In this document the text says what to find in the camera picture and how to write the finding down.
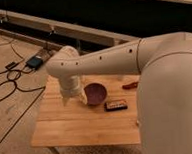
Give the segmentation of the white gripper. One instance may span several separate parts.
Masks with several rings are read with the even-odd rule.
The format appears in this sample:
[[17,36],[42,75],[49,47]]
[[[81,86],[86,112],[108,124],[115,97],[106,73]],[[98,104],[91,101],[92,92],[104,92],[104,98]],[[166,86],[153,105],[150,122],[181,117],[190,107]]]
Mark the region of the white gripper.
[[64,105],[67,105],[68,101],[72,97],[75,97],[78,100],[83,99],[81,86],[71,87],[70,89],[61,88],[60,91],[61,91],[61,94],[62,94],[62,103]]

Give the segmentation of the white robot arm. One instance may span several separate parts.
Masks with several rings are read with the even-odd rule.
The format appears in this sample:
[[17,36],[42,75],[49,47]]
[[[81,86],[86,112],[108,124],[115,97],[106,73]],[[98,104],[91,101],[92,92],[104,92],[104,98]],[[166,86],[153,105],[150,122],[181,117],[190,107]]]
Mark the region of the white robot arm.
[[80,94],[83,75],[137,74],[143,154],[192,154],[192,33],[145,37],[82,56],[65,46],[46,66],[65,98]]

